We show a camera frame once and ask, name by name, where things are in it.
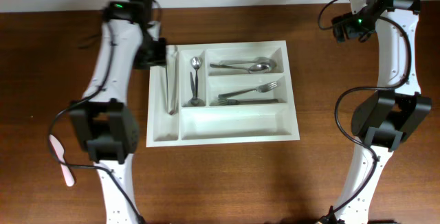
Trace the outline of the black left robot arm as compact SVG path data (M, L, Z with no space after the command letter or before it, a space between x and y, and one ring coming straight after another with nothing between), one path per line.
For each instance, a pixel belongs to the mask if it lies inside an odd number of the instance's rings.
M139 126L127 106L134 69L166 66L166 39L154 20L156 0L110 1L102 11L93 76L69 117L80 148L100 178L107 223L144 223L134 197L132 164Z

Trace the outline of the white plastic cutlery tray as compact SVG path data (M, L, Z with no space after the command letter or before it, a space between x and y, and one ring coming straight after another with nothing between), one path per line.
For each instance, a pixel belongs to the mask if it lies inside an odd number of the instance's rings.
M146 145L190 146L246 142L289 141L300 138L289 57L285 41L214 43L178 46L177 102L168 114L166 68L154 67L150 74ZM192 98L191 59L198 57L198 98L201 106L188 104ZM240 69L212 68L221 60L253 60L268 57L276 65L268 73L249 74ZM267 100L279 103L219 105L218 95L255 88L278 81L269 92L249 92L226 99Z

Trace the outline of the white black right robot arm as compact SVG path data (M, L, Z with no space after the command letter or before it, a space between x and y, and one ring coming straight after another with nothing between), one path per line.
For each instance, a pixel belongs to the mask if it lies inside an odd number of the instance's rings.
M347 0L350 12L332 19L337 42L356 38L379 42L379 76L372 95L353 112L351 130L340 123L339 107L354 87L336 101L334 118L340 132L355 146L341 195L319 223L368 223L375 189L388 160L422 123L432 100L421 94L415 63L415 33L421 0Z

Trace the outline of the small metal teaspoon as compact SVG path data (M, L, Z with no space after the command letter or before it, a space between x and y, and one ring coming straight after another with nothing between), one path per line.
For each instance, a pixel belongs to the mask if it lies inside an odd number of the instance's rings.
M193 77L193 78L194 78L194 81L195 81L196 96L198 97L198 74L197 74L197 71L201 67L201 60L198 57L193 57L191 59L190 63L191 63L192 68L195 70L195 77Z

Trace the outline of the metal fork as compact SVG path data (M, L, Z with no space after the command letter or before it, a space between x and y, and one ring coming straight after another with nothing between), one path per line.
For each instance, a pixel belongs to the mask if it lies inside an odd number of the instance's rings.
M259 92L259 93L266 93L269 92L275 88L277 88L279 86L279 82L278 81L274 81L274 82L269 82L266 83L264 85L260 85L257 86L255 88L251 88L251 89L244 89L244 90L240 90L240 91L233 91L230 93L222 93L218 95L218 98L220 99L226 99L226 98L231 98L233 96L237 96L237 95L241 95L244 93L249 93L249 92Z
M218 98L217 102L219 105L247 105L247 104L272 104L279 103L278 99L267 99L267 100L235 100L235 99L222 99Z

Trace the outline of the white plastic knife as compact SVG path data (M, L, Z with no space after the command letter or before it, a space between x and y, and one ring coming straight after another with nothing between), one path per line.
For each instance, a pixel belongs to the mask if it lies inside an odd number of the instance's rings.
M65 149L63 147L63 145L61 144L61 142L53 135L49 136L49 140L52 144L53 149L55 150L56 156L58 157L58 159L65 163ZM64 179L65 179L65 183L68 187L72 187L75 184L75 178L73 173L71 172L71 170L64 164L60 165Z

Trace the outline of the long metal tongs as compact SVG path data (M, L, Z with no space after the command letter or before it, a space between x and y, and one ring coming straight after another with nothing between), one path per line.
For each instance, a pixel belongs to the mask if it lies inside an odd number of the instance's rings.
M178 46L169 45L167 47L166 59L167 109L169 115L174 115L177 102Z

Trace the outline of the large metal spoon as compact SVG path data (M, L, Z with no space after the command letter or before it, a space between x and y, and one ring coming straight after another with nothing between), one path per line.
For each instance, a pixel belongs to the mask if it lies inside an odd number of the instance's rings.
M240 69L248 72L249 74L264 74L273 70L273 67L269 63L257 63L250 67L238 67L238 66L219 65L219 64L210 63L210 67L222 68L222 69Z
M253 60L221 60L219 65L238 65L238 64L256 64L256 63L269 63L276 65L276 61L268 57L256 57Z

